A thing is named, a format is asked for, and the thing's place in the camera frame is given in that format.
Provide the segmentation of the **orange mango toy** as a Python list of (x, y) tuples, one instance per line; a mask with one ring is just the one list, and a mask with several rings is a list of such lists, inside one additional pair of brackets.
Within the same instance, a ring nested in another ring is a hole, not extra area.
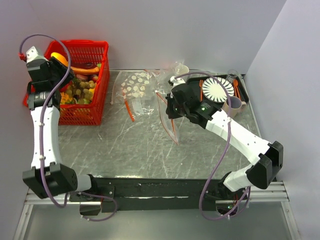
[(58, 52), (52, 52), (50, 56), (54, 57), (55, 59), (57, 59), (64, 66), (68, 67), (68, 61), (62, 54), (60, 54)]

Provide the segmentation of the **clear zip bag orange zipper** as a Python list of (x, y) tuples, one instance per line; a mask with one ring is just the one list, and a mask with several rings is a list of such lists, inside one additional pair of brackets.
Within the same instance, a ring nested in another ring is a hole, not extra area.
[(178, 127), (173, 119), (168, 117), (166, 113), (168, 107), (168, 100), (166, 100), (165, 96), (161, 94), (159, 91), (155, 92), (156, 101), (158, 106), (159, 119), (164, 128), (167, 135), (171, 138), (171, 140), (176, 144), (180, 144), (180, 132)]

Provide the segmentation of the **brown longan bunch toy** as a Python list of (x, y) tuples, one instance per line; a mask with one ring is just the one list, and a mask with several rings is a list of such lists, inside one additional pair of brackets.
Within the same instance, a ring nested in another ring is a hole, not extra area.
[(66, 87), (64, 93), (74, 98), (78, 105), (88, 105), (93, 101), (96, 82), (93, 80), (85, 81), (79, 78), (74, 78)]

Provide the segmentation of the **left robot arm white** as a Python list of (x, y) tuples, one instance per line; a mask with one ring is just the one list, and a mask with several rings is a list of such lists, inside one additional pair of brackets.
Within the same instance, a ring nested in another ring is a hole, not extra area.
[(56, 58), (27, 54), (26, 67), (31, 77), (27, 105), (33, 122), (34, 148), (30, 170), (22, 173), (23, 182), (40, 198), (81, 192), (88, 201), (100, 193), (90, 175), (77, 175), (63, 164), (58, 138), (61, 93), (55, 86), (67, 85), (74, 78), (71, 70)]

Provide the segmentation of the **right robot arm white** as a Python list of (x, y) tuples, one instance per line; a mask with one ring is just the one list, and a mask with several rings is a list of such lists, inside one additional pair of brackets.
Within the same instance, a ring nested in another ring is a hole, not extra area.
[(253, 134), (215, 103), (200, 100), (195, 90), (186, 84), (174, 84), (167, 94), (166, 114), (169, 119), (186, 117), (193, 124), (201, 126), (240, 151), (249, 165), (227, 173), (220, 181), (219, 195), (232, 198), (240, 189), (255, 186), (265, 190), (283, 166), (284, 147), (278, 141), (273, 143)]

